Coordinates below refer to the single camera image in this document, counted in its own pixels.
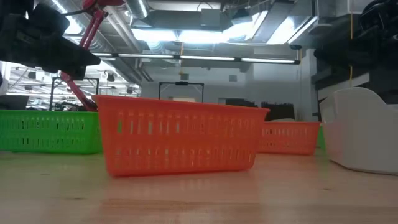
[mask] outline basket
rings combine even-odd
[[[265,122],[259,152],[313,155],[319,127],[318,122]]]
[[[0,110],[0,150],[65,154],[100,152],[98,114]]]
[[[246,170],[268,109],[96,95],[113,176]]]

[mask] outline table surface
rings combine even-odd
[[[323,157],[253,169],[114,179],[102,155],[0,153],[0,223],[398,223],[398,177]]]

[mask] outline yellow cable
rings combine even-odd
[[[300,64],[302,63],[303,60],[303,49],[300,49]]]
[[[183,49],[183,42],[181,43],[181,52],[180,55],[182,55],[184,53],[184,49]],[[180,69],[180,75],[184,74],[184,72],[182,71],[182,59],[180,59],[180,65],[181,65],[181,69]]]
[[[353,1],[351,0],[351,40],[354,39]],[[349,66],[349,87],[353,87],[353,66]]]

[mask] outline green plastic basket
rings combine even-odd
[[[318,134],[318,142],[317,142],[317,148],[318,150],[316,151],[316,154],[319,156],[326,156],[327,157],[327,151],[326,151],[326,145],[325,145],[325,138],[323,136],[323,127],[319,128],[319,134]]]
[[[0,151],[94,154],[102,151],[98,114],[0,110]]]

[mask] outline ceiling light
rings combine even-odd
[[[282,59],[270,59],[270,58],[242,58],[242,62],[252,63],[280,63],[280,64],[296,64],[295,60],[282,60]]]
[[[190,55],[181,55],[181,59],[194,59],[194,60],[219,60],[219,61],[229,61],[233,62],[235,58],[233,57],[206,57],[206,56],[190,56]]]
[[[80,88],[97,88],[97,86],[89,86],[89,85],[86,85],[86,86],[79,86]],[[98,88],[100,88],[100,89],[116,89],[116,87],[115,86],[99,86]]]
[[[50,98],[51,94],[48,93],[6,93],[7,95],[18,95],[18,96],[37,96],[41,98]],[[73,94],[53,94],[53,96],[58,97],[77,97]]]
[[[294,34],[294,21],[287,17],[283,23],[275,30],[267,44],[284,44]]]
[[[308,22],[304,27],[302,27],[296,34],[293,35],[292,38],[290,38],[287,43],[291,44],[293,41],[295,41],[298,37],[300,37],[315,21],[318,20],[318,16],[314,16],[310,22]]]
[[[61,13],[67,13],[68,11],[58,2],[58,0],[52,0],[52,2],[58,7]],[[65,34],[79,34],[82,32],[83,28],[77,23],[72,16],[68,16],[67,19],[70,22],[69,27],[65,31]]]
[[[185,30],[178,40],[188,44],[218,44],[227,42],[228,38],[222,32]]]
[[[253,15],[254,24],[253,24],[252,29],[246,35],[245,40],[250,40],[255,36],[255,34],[259,30],[262,22],[264,22],[264,19],[266,18],[267,14],[268,14],[268,11],[262,11],[260,14],[257,13],[255,15]]]
[[[111,53],[93,53],[97,57],[112,57]]]
[[[119,54],[119,57],[173,59],[173,55]]]
[[[116,58],[104,58],[104,57],[102,57],[101,60],[116,60]]]
[[[221,3],[218,2],[203,2],[200,4],[199,1],[159,1],[159,0],[151,0],[148,1],[148,4],[154,10],[166,10],[166,11],[175,11],[178,9],[179,11],[201,11],[202,9],[219,9],[221,8]]]
[[[176,41],[177,36],[172,30],[131,29],[137,40],[146,42]]]

